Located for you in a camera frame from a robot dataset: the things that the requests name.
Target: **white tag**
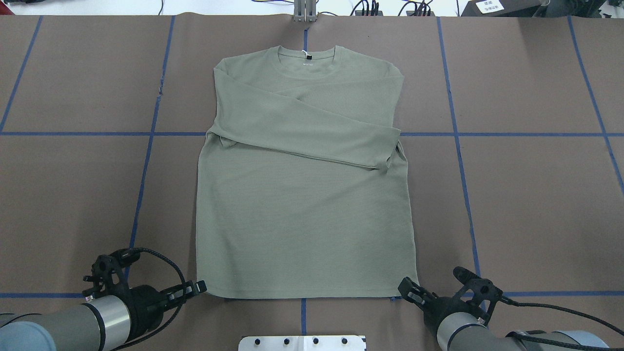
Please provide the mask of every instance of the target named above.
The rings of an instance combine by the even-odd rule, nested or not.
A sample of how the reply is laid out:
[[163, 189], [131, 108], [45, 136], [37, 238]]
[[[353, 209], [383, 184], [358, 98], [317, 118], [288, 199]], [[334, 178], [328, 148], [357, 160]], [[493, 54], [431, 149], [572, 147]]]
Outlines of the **white tag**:
[[502, 11], [505, 8], [500, 4], [499, 0], [485, 0], [477, 2], [477, 7], [481, 13], [490, 13], [496, 11]]

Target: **silver metal ring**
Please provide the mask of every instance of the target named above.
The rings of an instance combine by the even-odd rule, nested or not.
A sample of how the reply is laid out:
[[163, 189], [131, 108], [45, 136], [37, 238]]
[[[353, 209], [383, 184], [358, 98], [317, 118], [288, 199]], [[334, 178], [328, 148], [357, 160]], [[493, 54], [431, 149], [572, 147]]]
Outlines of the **silver metal ring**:
[[91, 300], [89, 305], [95, 307], [104, 321], [106, 338], [102, 351], [110, 351], [123, 345], [130, 335], [130, 312], [128, 307], [117, 296], [108, 295]]

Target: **black cable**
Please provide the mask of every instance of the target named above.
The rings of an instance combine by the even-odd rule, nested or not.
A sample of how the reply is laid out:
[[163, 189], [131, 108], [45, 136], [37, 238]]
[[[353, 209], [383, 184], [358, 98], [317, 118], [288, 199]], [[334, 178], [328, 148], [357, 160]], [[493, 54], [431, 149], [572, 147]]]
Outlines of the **black cable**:
[[349, 16], [353, 16], [353, 14], [355, 13], [355, 9], [360, 4], [362, 4], [362, 15], [363, 15], [364, 14], [364, 3], [366, 3], [366, 5], [368, 5], [368, 0], [359, 0], [359, 2], [357, 4], [355, 4], [355, 6], [353, 6], [353, 10], [351, 11], [351, 14], [349, 14]]
[[418, 9], [412, 13], [412, 16], [426, 16], [427, 14], [427, 4], [423, 1], [420, 5], [418, 5]]
[[[557, 306], [557, 305], [549, 305], [549, 304], [535, 304], [535, 303], [530, 303], [530, 302], [517, 302], [514, 301], [506, 296], [503, 296], [503, 299], [500, 300], [502, 303], [507, 304], [507, 305], [511, 305], [511, 306], [516, 306], [516, 307], [541, 307], [541, 308], [545, 308], [545, 309], [553, 309], [553, 310], [558, 310], [558, 311], [562, 311], [562, 312], [567, 312], [570, 314], [574, 314], [580, 317], [584, 317], [590, 320], [593, 320], [594, 322], [598, 322], [604, 326], [606, 326], [607, 328], [615, 331], [616, 333], [624, 336], [624, 330], [619, 329], [618, 327], [614, 326], [613, 324], [607, 322], [606, 320], [602, 320], [598, 317], [594, 317], [592, 315], [589, 314], [585, 314], [583, 312], [579, 312], [573, 309], [568, 309], [566, 307], [561, 307], [561, 306]], [[617, 348], [617, 349], [610, 349], [608, 347], [593, 347], [593, 346], [584, 346], [584, 345], [575, 345], [575, 344], [568, 344], [565, 342], [558, 342], [558, 341], [553, 341], [553, 340], [548, 340], [548, 339], [542, 339], [542, 338], [538, 338], [538, 337], [529, 337], [526, 335], [520, 335], [516, 332], [514, 332], [512, 334], [512, 337], [516, 338], [516, 339], [521, 339], [521, 340], [526, 340], [526, 341], [530, 341], [530, 342], [537, 342], [540, 344], [548, 344], [548, 345], [554, 345], [554, 346], [559, 346], [559, 347], [565, 347], [568, 349], [574, 349], [574, 350], [584, 350], [584, 351], [604, 351], [604, 350], [615, 350], [615, 351], [624, 351], [623, 348]]]
[[15, 318], [13, 318], [13, 319], [9, 320], [9, 321], [8, 321], [8, 322], [6, 322], [5, 324], [2, 324], [2, 327], [6, 326], [7, 324], [9, 324], [9, 323], [11, 323], [11, 322], [14, 322], [15, 320], [18, 320], [18, 319], [20, 319], [20, 318], [22, 318], [22, 317], [26, 317], [27, 315], [40, 315], [40, 314], [22, 314], [22, 315], [18, 315], [17, 317], [15, 317]]
[[253, 2], [287, 2], [289, 4], [294, 4], [294, 1], [289, 1], [289, 0], [251, 0]]
[[581, 316], [581, 317], [584, 317], [584, 318], [587, 318], [587, 319], [591, 319], [594, 322], [598, 322], [598, 323], [604, 325], [605, 327], [615, 331], [616, 333], [624, 336], [624, 330], [619, 329], [618, 327], [614, 326], [613, 324], [611, 324], [611, 323], [609, 323], [607, 321], [604, 321], [604, 320], [602, 320], [602, 319], [600, 319], [598, 317], [594, 317], [592, 315], [588, 315], [588, 314], [585, 314], [583, 312], [579, 312], [579, 311], [576, 311], [576, 310], [567, 309], [565, 307], [556, 306], [556, 305], [549, 305], [549, 304], [522, 303], [522, 302], [514, 301], [514, 300], [512, 300], [512, 299], [510, 299], [508, 297], [502, 299], [501, 302], [504, 303], [504, 304], [512, 305], [512, 306], [516, 306], [516, 307], [541, 307], [541, 308], [544, 308], [544, 309], [553, 309], [553, 310], [558, 310], [558, 311], [562, 311], [562, 312], [567, 312], [567, 313], [574, 314], [574, 315], [577, 315], [577, 316]]
[[537, 342], [538, 344], [547, 344], [547, 345], [559, 346], [559, 347], [564, 347], [566, 349], [573, 349], [573, 350], [582, 350], [582, 351], [624, 351], [623, 348], [615, 348], [615, 349], [613, 349], [613, 348], [610, 348], [610, 347], [596, 347], [596, 346], [584, 346], [584, 345], [570, 344], [570, 343], [567, 343], [567, 342], [559, 342], [559, 341], [554, 341], [554, 340], [549, 340], [549, 339], [530, 337], [528, 335], [520, 335], [520, 334], [518, 334], [516, 332], [513, 332], [511, 337], [514, 338], [514, 339], [526, 340], [526, 341], [530, 341], [530, 342]]
[[418, 8], [418, 3], [415, 1], [406, 1], [405, 4], [403, 4], [403, 7], [401, 8], [397, 16], [400, 16], [403, 13], [403, 9], [409, 4], [414, 4], [414, 12], [416, 12], [416, 9]]
[[[186, 280], [184, 280], [184, 275], [182, 274], [182, 271], [180, 270], [180, 268], [173, 261], [171, 261], [170, 259], [166, 258], [163, 254], [160, 254], [160, 253], [158, 253], [158, 252], [156, 252], [154, 250], [146, 249], [145, 247], [136, 247], [136, 248], [134, 248], [132, 250], [134, 250], [134, 252], [146, 252], [148, 254], [152, 254], [152, 255], [160, 258], [161, 260], [165, 261], [171, 267], [173, 267], [173, 269], [175, 269], [175, 272], [178, 274], [178, 277], [180, 277], [180, 281], [182, 282], [182, 285], [184, 285], [186, 283]], [[140, 339], [137, 339], [137, 340], [128, 342], [126, 344], [123, 344], [123, 345], [121, 345], [119, 347], [116, 347], [112, 351], [117, 351], [117, 350], [125, 349], [126, 347], [130, 347], [130, 346], [136, 345], [136, 344], [138, 344], [140, 342], [143, 342], [143, 341], [149, 339], [150, 337], [153, 337], [154, 335], [160, 333], [161, 330], [163, 330], [169, 324], [171, 324], [171, 322], [173, 322], [174, 318], [178, 315], [178, 313], [180, 312], [181, 308], [182, 308], [182, 305], [179, 305], [175, 309], [175, 311], [173, 312], [171, 317], [169, 317], [169, 319], [163, 325], [161, 325], [160, 328], [154, 330], [153, 332], [149, 333], [148, 335], [146, 335], [146, 336], [144, 336], [144, 337], [142, 337]]]

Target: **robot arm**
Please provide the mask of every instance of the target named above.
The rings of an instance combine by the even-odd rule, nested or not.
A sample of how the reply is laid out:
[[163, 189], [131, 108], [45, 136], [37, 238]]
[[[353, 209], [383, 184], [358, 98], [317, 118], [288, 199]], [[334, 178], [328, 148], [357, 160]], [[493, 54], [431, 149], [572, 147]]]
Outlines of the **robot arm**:
[[[170, 264], [178, 273], [181, 284], [162, 291], [149, 285], [130, 289], [122, 270], [136, 262], [141, 252], [155, 255]], [[0, 351], [122, 349], [164, 329], [188, 299], [206, 291], [204, 281], [185, 281], [182, 272], [171, 260], [143, 248], [100, 255], [93, 263], [91, 272], [92, 275], [85, 276], [84, 280], [92, 282], [93, 287], [82, 292], [87, 300], [82, 305], [48, 315], [0, 315]], [[163, 313], [171, 309], [176, 311], [156, 329]], [[135, 340], [150, 331], [153, 332]]]
[[[487, 328], [487, 324], [498, 301], [518, 307], [562, 310], [590, 318], [621, 335], [624, 335], [624, 332], [601, 319], [574, 310], [554, 305], [521, 304], [513, 301], [504, 296], [503, 291], [494, 286], [490, 280], [482, 279], [463, 267], [456, 267], [453, 275], [464, 284], [453, 297], [439, 297], [414, 283], [409, 277], [405, 277], [398, 288], [405, 301], [416, 304], [422, 310], [425, 326], [437, 338], [443, 351], [569, 351], [570, 349], [624, 351], [624, 349], [609, 349], [597, 336], [581, 330], [553, 333], [541, 330], [516, 331], [504, 338], [497, 338]], [[461, 298], [469, 290], [474, 293], [473, 298], [463, 301]], [[487, 311], [479, 307], [484, 301], [490, 302]]]

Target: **metal bracket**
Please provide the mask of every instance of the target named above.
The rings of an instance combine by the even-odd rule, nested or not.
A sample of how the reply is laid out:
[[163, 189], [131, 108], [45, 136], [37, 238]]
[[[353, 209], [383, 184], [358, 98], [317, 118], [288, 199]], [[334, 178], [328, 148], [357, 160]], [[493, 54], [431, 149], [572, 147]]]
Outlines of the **metal bracket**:
[[238, 351], [366, 351], [363, 335], [244, 337]]
[[316, 0], [294, 0], [295, 22], [316, 22]]

